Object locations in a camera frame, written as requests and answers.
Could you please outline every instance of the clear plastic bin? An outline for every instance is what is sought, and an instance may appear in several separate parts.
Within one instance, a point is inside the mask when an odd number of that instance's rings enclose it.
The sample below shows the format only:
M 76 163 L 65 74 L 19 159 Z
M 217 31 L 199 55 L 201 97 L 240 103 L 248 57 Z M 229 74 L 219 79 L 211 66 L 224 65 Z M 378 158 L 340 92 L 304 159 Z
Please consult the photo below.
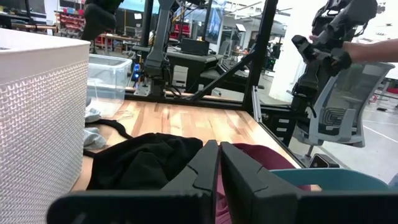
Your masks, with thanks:
M 112 117 L 123 104 L 128 83 L 127 71 L 132 60 L 90 54 L 88 61 L 87 97 L 89 108 L 101 112 L 103 118 Z

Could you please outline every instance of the maroon cloth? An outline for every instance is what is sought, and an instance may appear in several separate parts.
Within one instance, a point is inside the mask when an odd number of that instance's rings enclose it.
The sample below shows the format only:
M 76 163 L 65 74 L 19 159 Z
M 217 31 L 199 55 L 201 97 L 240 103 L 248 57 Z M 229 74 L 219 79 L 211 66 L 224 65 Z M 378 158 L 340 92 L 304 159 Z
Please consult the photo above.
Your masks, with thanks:
M 287 159 L 274 150 L 265 146 L 256 146 L 249 144 L 234 144 L 235 147 L 258 161 L 266 169 L 294 169 L 295 167 Z M 302 186 L 303 190 L 310 190 L 309 186 Z M 229 215 L 228 205 L 226 202 L 223 178 L 221 169 L 218 168 L 217 180 L 217 204 L 216 204 L 216 224 L 230 224 L 231 216 Z

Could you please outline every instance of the chair backrest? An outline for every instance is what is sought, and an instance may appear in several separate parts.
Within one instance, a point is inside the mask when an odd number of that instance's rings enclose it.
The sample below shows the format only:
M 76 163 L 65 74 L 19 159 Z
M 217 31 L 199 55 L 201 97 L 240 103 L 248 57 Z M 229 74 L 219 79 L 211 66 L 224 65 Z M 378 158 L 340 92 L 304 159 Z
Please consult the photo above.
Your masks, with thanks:
M 226 55 L 226 51 L 229 47 L 229 44 L 231 43 L 230 40 L 224 40 L 224 42 L 221 44 L 220 50 L 218 51 L 219 55 Z
M 319 133 L 339 135 L 342 132 L 341 124 L 348 122 L 352 125 L 344 126 L 352 131 L 347 132 L 357 134 L 355 129 L 362 128 L 365 106 L 394 67 L 389 63 L 356 63 L 336 77 L 331 77 L 315 103 L 315 108 L 320 108 Z

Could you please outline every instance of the plastic container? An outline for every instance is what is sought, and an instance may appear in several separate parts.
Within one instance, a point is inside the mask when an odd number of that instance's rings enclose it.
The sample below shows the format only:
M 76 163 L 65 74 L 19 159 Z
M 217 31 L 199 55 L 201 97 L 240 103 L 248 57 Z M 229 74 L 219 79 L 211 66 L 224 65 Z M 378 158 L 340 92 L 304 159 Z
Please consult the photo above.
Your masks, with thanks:
M 123 104 L 128 84 L 127 71 L 132 60 L 90 54 L 88 62 L 87 97 L 91 98 L 89 108 L 101 112 L 103 118 L 112 117 Z
M 89 48 L 0 29 L 0 223 L 45 223 L 79 177 Z

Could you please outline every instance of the white woven basket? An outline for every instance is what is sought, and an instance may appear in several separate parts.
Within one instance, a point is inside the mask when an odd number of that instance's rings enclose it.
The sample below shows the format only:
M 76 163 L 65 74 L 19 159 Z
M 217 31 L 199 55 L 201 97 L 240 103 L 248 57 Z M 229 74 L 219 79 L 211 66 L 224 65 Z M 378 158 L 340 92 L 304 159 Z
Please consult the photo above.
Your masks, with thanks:
M 0 29 L 0 223 L 45 223 L 79 177 L 89 47 Z

